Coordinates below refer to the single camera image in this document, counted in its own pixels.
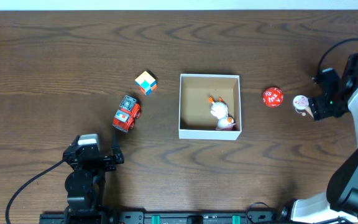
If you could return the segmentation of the multicolour puzzle cube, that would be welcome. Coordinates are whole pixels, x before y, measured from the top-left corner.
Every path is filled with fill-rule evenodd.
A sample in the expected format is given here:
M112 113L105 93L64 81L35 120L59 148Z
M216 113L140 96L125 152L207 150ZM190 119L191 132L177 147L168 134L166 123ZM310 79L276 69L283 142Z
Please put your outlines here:
M149 72L144 71L135 79L135 84L144 95L149 95L156 89L157 80Z

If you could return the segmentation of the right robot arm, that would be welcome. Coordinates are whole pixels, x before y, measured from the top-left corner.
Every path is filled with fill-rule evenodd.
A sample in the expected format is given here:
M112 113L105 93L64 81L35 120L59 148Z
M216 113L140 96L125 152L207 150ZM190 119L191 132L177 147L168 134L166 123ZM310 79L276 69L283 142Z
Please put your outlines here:
M325 192L288 202L276 219L285 223L358 222L358 53L349 56L341 77L327 68L314 80L321 85L322 94L312 98L298 95L293 106L316 121L350 113L357 149L333 174Z

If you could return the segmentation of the red toy fire truck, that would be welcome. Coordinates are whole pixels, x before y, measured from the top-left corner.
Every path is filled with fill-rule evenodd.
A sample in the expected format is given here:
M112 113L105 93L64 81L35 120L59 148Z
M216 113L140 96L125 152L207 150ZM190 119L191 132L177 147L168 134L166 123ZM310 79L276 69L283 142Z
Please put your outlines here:
M135 121L141 116L141 107L137 100L131 96L126 95L119 105L119 109L114 115L112 125L127 133L135 126Z

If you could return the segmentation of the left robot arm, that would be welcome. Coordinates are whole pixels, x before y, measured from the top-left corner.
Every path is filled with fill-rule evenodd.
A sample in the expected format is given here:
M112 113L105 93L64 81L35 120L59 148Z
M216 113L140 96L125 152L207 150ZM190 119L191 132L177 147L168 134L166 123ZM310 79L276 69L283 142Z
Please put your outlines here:
M124 163L117 134L112 134L112 154L102 156L97 134L78 135L63 152L73 169L65 181L67 202L73 212L93 212L102 207L106 173Z

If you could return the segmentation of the white pink duck toy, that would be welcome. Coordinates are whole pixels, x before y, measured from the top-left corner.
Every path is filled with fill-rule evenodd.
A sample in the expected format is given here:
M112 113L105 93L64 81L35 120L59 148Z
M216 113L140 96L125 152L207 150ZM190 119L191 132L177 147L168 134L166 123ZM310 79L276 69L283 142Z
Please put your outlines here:
M234 118L229 116L229 111L227 104L224 100L219 97L218 101L215 101L212 96L208 98L209 103L211 103L210 113L218 119L216 126L217 131L232 131L236 125Z

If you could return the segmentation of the white cardboard box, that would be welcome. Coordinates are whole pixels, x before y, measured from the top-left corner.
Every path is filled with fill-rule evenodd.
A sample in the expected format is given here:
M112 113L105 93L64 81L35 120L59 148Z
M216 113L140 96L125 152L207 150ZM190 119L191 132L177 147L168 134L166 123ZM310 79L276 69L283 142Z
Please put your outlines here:
M226 114L233 121L229 127L218 127L210 98L227 105ZM180 139L236 140L242 132L239 76L182 73L178 131Z

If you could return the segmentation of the red ball with white letters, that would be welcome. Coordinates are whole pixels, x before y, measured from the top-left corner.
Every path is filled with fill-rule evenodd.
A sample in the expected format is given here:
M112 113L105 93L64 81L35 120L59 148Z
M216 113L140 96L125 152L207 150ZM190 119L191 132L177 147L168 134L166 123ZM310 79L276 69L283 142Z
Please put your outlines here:
M277 87L270 87L266 89L262 95L265 105L271 108L280 106L283 103L283 91Z

